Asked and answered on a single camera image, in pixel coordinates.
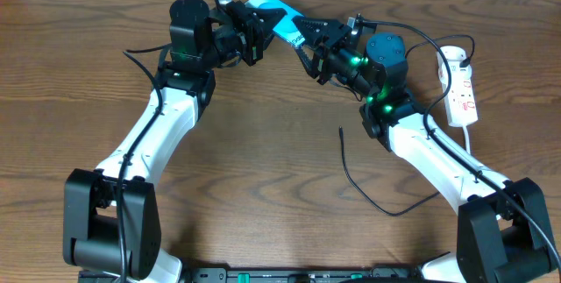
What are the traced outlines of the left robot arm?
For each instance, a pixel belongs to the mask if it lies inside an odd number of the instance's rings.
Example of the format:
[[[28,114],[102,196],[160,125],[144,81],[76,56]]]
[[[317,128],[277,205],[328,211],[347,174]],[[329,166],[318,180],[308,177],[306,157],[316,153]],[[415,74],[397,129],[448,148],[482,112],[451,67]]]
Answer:
[[[64,187],[62,256],[116,282],[178,282],[183,264],[161,245],[156,187],[174,150],[209,105],[219,68],[254,65],[284,18],[240,1],[176,0],[170,40],[148,74],[149,103],[117,149]]]

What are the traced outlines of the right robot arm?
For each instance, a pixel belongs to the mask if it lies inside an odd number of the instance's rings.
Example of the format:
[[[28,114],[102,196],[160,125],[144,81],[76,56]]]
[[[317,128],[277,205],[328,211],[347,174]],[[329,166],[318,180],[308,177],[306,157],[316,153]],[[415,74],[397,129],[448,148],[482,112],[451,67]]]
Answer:
[[[362,31],[377,26],[372,20],[344,25],[297,16],[294,24],[304,39],[298,55],[306,72],[361,95],[368,135],[415,167],[457,214],[456,250],[420,265],[420,281],[528,282],[559,270],[541,188],[483,165],[437,126],[408,89],[400,36],[375,32],[359,52]]]

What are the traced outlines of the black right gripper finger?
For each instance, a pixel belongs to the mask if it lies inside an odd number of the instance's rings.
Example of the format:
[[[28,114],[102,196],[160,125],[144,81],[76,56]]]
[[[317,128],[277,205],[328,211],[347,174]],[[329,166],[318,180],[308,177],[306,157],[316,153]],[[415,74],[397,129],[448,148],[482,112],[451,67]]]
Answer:
[[[319,75],[319,71],[317,70],[317,57],[314,54],[312,58],[310,58],[304,51],[303,47],[299,47],[295,50],[302,66],[307,73],[307,75],[311,78],[317,78]]]
[[[295,16],[294,25],[304,37],[305,46],[324,45],[333,47],[346,36],[346,25],[336,19],[306,18]]]

